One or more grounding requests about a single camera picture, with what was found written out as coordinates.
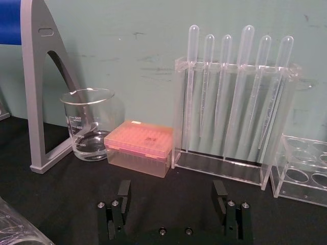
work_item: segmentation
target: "black mount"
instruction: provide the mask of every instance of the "black mount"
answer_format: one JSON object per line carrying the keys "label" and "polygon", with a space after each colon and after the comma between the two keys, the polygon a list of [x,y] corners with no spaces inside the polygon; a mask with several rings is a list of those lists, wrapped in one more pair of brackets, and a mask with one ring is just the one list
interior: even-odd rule
{"label": "black mount", "polygon": [[252,245],[250,206],[228,200],[225,186],[218,180],[213,181],[211,197],[223,226],[222,233],[161,227],[136,237],[127,237],[124,225],[131,202],[131,181],[124,180],[117,199],[108,206],[104,202],[98,203],[99,245]]}

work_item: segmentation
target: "bolt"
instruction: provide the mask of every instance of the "bolt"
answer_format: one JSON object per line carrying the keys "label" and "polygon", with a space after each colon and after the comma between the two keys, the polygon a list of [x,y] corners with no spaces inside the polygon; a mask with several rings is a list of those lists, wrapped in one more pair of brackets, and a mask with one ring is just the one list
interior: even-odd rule
{"label": "bolt", "polygon": [[242,203],[242,207],[243,207],[243,208],[249,208],[250,205],[248,205],[247,203]]}
{"label": "bolt", "polygon": [[191,228],[186,228],[185,233],[186,233],[186,235],[191,236],[193,234],[193,230]]}
{"label": "bolt", "polygon": [[159,229],[160,236],[164,236],[166,233],[167,233],[167,230],[165,228],[160,228]]}
{"label": "bolt", "polygon": [[98,203],[98,208],[103,208],[104,207],[104,203],[103,202],[99,202]]}
{"label": "bolt", "polygon": [[232,207],[232,206],[235,206],[235,203],[232,200],[230,200],[230,201],[228,201],[228,205]]}
{"label": "bolt", "polygon": [[112,203],[111,203],[113,206],[117,206],[119,204],[119,202],[117,200],[114,200]]}

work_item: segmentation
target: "glass beaker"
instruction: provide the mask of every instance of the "glass beaker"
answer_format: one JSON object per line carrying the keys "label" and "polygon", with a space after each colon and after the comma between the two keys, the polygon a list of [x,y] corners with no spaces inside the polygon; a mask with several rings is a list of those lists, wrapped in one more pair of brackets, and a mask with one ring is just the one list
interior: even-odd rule
{"label": "glass beaker", "polygon": [[0,197],[0,245],[54,245]]}
{"label": "glass beaker", "polygon": [[112,98],[104,88],[86,88],[63,94],[69,135],[76,157],[98,161],[107,157],[104,137],[115,129]]}

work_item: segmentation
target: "pipette tip box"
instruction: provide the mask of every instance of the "pipette tip box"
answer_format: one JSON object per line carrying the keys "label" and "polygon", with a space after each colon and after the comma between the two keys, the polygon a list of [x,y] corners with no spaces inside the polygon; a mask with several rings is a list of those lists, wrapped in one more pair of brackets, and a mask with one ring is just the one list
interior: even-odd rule
{"label": "pipette tip box", "polygon": [[171,166],[173,129],[125,121],[104,139],[110,164],[164,178]]}

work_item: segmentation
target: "water in beaker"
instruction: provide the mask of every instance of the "water in beaker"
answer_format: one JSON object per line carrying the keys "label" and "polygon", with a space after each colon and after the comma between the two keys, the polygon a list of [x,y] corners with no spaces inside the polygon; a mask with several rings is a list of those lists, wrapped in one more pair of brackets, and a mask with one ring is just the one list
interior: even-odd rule
{"label": "water in beaker", "polygon": [[107,157],[104,137],[115,128],[113,96],[109,89],[86,88],[61,97],[73,151],[79,159],[98,161]]}

